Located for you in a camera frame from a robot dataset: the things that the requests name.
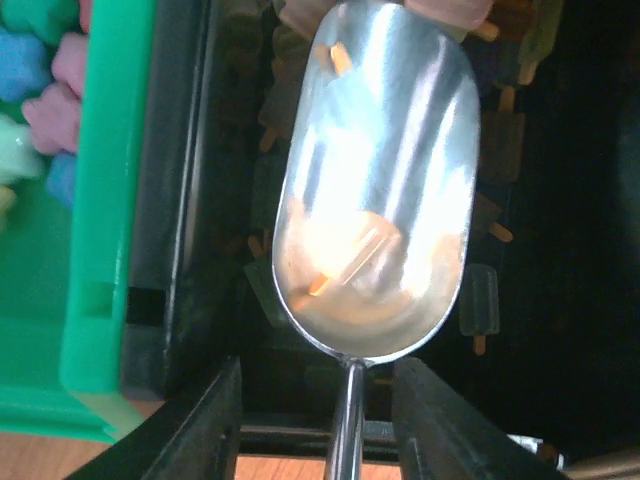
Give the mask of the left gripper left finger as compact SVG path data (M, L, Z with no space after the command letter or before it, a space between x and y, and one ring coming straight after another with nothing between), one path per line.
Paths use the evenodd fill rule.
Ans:
M242 420L242 374L225 359L71 479L232 479Z

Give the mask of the black popsicle candy bin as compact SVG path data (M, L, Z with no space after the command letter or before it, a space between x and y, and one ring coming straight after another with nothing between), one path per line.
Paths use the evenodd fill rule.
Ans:
M242 361L255 450L293 453L286 428L331 414L341 372L260 306L246 279L254 195L275 210L288 146L258 149L272 84L266 11L259 55L232 64L236 35L212 1L164 1L153 47L120 363L127 396L160 400L202 366ZM551 55L516 93L518 180L479 190L510 243L472 240L499 278L500 330L482 356L452 315L420 358L501 429L578 461L639 444L639 5L568 1Z

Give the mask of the green candy bin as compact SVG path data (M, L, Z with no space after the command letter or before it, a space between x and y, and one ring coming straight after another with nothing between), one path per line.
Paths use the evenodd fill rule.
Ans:
M141 422L119 387L156 5L92 9L74 201L17 188L1 234L1 428L114 442Z

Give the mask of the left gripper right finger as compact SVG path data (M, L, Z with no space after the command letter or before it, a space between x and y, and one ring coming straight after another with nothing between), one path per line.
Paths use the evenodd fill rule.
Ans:
M403 479L563 479L424 363L395 363L392 423Z

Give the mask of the metal scoop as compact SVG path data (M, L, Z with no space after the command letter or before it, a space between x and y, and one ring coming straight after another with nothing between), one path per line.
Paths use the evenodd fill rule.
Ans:
M480 106L460 45L400 5L344 1L311 45L273 234L294 329L344 368L324 475L361 475L367 371L428 342L460 288Z

